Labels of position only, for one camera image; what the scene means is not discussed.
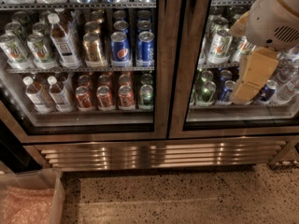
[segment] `ventilation grille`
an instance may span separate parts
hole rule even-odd
[[[275,37],[280,41],[291,43],[299,39],[299,31],[288,26],[282,26],[275,30]]]

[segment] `glass door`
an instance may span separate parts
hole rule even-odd
[[[7,112],[26,135],[164,138],[179,1],[4,0]]]
[[[250,100],[232,95],[241,59],[259,47],[229,29],[255,1],[187,0],[171,137],[296,132],[299,96],[286,92],[298,76],[297,47],[278,53],[278,68]]]

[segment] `granite floor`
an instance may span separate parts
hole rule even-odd
[[[63,222],[299,223],[299,168],[64,173]]]

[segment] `white robot body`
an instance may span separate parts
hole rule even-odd
[[[286,50],[299,44],[299,0],[257,0],[249,12],[247,40]]]

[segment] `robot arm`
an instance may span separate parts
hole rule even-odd
[[[250,101],[275,71],[277,50],[299,44],[299,0],[257,0],[230,29],[233,36],[245,35],[259,46],[247,59],[240,61],[240,78],[231,101]]]

